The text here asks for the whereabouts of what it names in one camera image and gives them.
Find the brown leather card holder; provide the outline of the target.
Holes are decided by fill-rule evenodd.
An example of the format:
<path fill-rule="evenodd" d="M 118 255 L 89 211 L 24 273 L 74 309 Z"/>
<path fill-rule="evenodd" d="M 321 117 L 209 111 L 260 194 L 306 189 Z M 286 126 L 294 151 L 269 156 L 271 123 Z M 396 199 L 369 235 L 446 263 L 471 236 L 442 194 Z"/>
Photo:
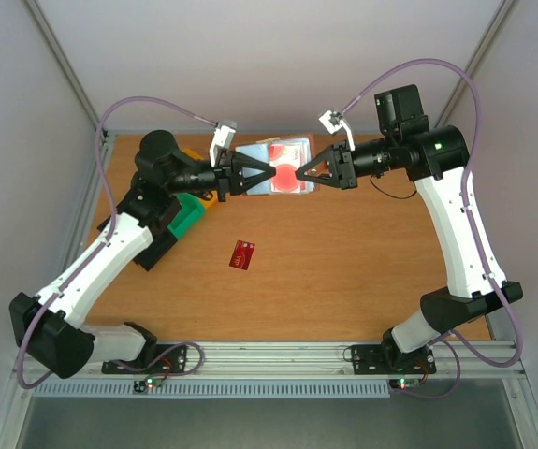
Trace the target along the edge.
<path fill-rule="evenodd" d="M 302 143 L 305 144 L 305 148 L 306 148 L 306 152 L 307 152 L 307 159 L 306 159 L 305 163 L 309 162 L 313 158 L 313 156 L 316 155 L 316 150 L 315 150 L 315 145 L 314 145 L 314 137 L 313 137 L 312 134 L 301 134 L 301 135 L 292 135 L 292 136 L 268 138 L 268 139 L 259 140 L 259 141 L 256 141 L 256 142 L 239 144 L 239 145 L 235 146 L 235 151 L 238 152 L 238 153 L 246 154 L 246 155 L 248 155 L 250 157 L 253 157 L 253 158 L 255 158 L 255 159 L 259 160 L 259 161 L 269 163 L 269 145 L 273 144 L 273 143 L 286 142 L 286 141 L 301 141 Z M 318 190 L 318 185 L 310 183 L 310 182 L 304 182 L 304 187 L 302 189 L 301 194 L 274 194 L 274 193 L 270 192 L 269 195 L 263 195 L 263 196 L 272 196 L 272 195 L 301 196 L 301 195 L 312 194 L 312 193 L 316 192 L 317 190 Z"/>

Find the red VIP credit card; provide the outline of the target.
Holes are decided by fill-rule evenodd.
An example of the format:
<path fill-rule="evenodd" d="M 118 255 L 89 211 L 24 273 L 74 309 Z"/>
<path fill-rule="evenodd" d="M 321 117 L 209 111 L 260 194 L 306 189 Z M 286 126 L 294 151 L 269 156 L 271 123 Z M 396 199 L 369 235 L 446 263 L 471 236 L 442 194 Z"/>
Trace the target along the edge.
<path fill-rule="evenodd" d="M 255 245 L 248 241 L 238 240 L 231 255 L 229 266 L 247 270 L 254 254 Z"/>

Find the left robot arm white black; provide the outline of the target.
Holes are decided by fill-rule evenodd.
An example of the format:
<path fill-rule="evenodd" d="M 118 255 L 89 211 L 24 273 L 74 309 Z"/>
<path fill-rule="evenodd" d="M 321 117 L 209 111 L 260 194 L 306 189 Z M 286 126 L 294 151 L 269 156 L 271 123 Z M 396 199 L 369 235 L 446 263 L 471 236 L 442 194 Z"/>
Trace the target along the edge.
<path fill-rule="evenodd" d="M 180 150 L 165 130 L 145 135 L 135 156 L 137 171 L 99 236 L 81 256 L 34 296 L 16 295 L 9 305 L 15 340 L 19 346 L 17 380 L 27 383 L 24 361 L 31 356 L 61 379 L 85 365 L 112 362 L 131 372 L 152 369 L 162 353 L 150 331 L 135 323 L 86 328 L 91 308 L 130 263 L 151 269 L 176 243 L 169 226 L 182 205 L 178 196 L 212 193 L 219 201 L 239 196 L 272 178 L 276 169 L 241 152 L 230 150 L 234 130 L 219 127 L 210 157 L 196 159 Z"/>

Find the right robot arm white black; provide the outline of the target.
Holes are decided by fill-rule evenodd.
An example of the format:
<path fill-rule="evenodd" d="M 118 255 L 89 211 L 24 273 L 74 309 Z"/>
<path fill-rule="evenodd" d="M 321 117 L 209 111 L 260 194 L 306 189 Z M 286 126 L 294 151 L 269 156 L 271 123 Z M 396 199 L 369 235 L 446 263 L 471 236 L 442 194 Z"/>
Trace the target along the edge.
<path fill-rule="evenodd" d="M 523 290 L 519 282 L 507 280 L 488 243 L 461 132 L 453 125 L 430 127 L 414 84 L 376 94 L 374 103 L 382 138 L 333 144 L 298 168 L 296 177 L 346 190 L 357 187 L 361 177 L 402 169 L 424 201 L 447 285 L 423 295 L 417 312 L 384 333 L 381 356 L 396 372 L 423 355 L 428 343 L 520 300 Z"/>

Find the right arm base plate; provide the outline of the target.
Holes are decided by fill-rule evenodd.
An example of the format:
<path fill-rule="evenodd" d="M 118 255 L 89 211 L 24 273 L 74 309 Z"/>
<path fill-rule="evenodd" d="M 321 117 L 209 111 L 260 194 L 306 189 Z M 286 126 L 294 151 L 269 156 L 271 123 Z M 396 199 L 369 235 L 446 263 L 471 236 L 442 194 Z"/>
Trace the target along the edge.
<path fill-rule="evenodd" d="M 382 344 L 355 344 L 343 352 L 355 375 L 435 374 L 437 368 L 431 350 L 426 347 L 411 353 L 387 350 Z"/>

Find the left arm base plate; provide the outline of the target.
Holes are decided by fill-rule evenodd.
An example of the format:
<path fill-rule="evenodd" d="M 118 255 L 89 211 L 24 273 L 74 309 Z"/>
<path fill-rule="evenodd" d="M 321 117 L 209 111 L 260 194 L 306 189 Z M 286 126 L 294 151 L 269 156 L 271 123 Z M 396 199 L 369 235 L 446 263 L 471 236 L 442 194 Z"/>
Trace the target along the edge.
<path fill-rule="evenodd" d="M 158 343 L 149 348 L 146 355 L 131 361 L 111 360 L 102 364 L 101 372 L 106 375 L 182 375 L 190 350 L 187 343 Z"/>

